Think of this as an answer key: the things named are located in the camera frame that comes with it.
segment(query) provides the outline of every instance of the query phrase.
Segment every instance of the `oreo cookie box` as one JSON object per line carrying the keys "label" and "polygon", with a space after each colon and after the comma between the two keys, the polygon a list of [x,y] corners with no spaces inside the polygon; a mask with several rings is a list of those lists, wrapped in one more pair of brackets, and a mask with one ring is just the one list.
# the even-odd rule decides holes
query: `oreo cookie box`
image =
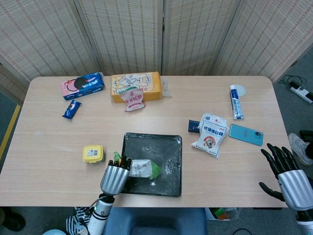
{"label": "oreo cookie box", "polygon": [[65,100],[101,91],[103,87],[102,73],[99,72],[61,82],[62,95]]}

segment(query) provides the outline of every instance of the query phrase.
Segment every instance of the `dark blue chair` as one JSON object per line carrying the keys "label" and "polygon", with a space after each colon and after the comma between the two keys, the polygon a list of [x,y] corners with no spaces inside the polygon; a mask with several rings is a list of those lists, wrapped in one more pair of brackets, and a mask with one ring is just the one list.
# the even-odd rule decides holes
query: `dark blue chair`
{"label": "dark blue chair", "polygon": [[204,208],[112,208],[103,235],[206,235]]}

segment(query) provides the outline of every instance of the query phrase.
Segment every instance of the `power strip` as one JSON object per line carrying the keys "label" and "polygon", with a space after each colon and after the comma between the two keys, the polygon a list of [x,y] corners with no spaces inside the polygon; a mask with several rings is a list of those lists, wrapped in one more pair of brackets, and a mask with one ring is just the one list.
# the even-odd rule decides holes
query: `power strip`
{"label": "power strip", "polygon": [[289,83],[291,85],[290,90],[292,90],[294,93],[296,93],[298,96],[303,98],[306,102],[309,104],[313,103],[313,93],[305,90],[295,81],[291,81]]}

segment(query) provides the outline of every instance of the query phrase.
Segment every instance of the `yellow container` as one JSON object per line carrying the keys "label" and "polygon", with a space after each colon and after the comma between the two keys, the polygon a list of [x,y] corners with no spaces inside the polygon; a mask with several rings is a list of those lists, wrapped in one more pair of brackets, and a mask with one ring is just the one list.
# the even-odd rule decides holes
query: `yellow container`
{"label": "yellow container", "polygon": [[161,77],[158,72],[118,74],[111,76],[111,96],[115,103],[123,103],[119,92],[129,87],[143,89],[143,101],[162,99]]}
{"label": "yellow container", "polygon": [[102,145],[89,145],[83,149],[83,161],[87,163],[104,162],[104,152]]}

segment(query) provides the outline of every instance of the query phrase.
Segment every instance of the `yellow tape line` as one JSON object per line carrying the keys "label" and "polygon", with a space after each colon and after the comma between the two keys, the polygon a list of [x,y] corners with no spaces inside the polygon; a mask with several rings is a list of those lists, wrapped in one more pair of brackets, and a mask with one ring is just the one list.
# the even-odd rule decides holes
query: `yellow tape line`
{"label": "yellow tape line", "polygon": [[8,141],[9,141],[9,138],[10,138],[13,126],[15,124],[16,118],[18,117],[20,109],[21,109],[20,105],[16,105],[14,113],[13,113],[13,115],[11,117],[10,123],[8,125],[8,128],[6,129],[5,135],[3,137],[3,140],[2,140],[2,143],[1,143],[1,146],[0,146],[0,160],[2,158],[2,155],[3,155],[3,152],[5,150],[5,147],[8,144]]}

